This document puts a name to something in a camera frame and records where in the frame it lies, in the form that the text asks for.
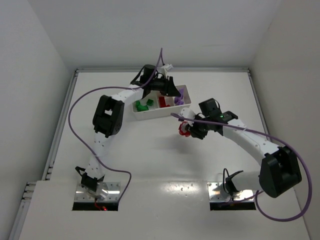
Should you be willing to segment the purple lego brick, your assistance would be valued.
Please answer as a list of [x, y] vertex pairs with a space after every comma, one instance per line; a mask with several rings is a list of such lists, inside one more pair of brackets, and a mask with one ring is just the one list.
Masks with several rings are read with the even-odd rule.
[[185, 104], [185, 101], [184, 101], [184, 93], [185, 93], [185, 88], [180, 88], [179, 89], [179, 93], [180, 93], [180, 96], [176, 96], [174, 98], [174, 104], [176, 106], [181, 106], [181, 105], [184, 105]]

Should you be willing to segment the santa lego stack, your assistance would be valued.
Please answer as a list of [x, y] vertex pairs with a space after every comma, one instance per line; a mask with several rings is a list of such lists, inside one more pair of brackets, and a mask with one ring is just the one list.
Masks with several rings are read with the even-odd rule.
[[181, 136], [190, 137], [190, 136], [191, 136], [190, 127], [191, 127], [191, 125], [190, 125], [187, 121], [183, 121], [183, 122], [181, 122], [181, 124], [179, 125], [178, 133], [179, 133]]

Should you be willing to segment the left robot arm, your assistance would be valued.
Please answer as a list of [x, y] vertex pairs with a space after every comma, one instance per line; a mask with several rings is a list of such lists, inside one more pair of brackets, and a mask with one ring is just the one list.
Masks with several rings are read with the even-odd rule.
[[113, 137], [121, 130], [126, 107], [142, 100], [152, 91], [159, 92], [165, 97], [180, 97], [182, 95], [175, 86], [173, 77], [168, 75], [172, 68], [171, 64], [163, 64], [160, 68], [146, 64], [128, 87], [114, 86], [115, 89], [121, 91], [113, 95], [102, 95], [92, 119], [95, 140], [93, 147], [82, 140], [74, 130], [72, 131], [92, 153], [86, 168], [75, 168], [81, 176], [80, 184], [87, 190], [92, 193], [98, 192], [98, 187], [105, 178], [105, 170], [128, 174], [129, 178], [132, 178], [129, 171], [108, 167], [103, 162], [102, 154], [108, 152], [107, 148], [111, 145]]

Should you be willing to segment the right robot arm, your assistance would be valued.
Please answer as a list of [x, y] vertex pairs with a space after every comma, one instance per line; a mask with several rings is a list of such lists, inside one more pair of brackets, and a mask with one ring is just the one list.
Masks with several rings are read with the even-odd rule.
[[187, 131], [193, 138], [204, 139], [209, 131], [233, 141], [260, 165], [256, 172], [239, 170], [224, 180], [224, 187], [231, 196], [243, 191], [264, 191], [277, 198], [302, 181], [297, 155], [287, 146], [279, 146], [245, 129], [245, 124], [231, 111], [222, 112], [210, 98], [199, 104], [201, 112], [182, 113], [189, 118]]

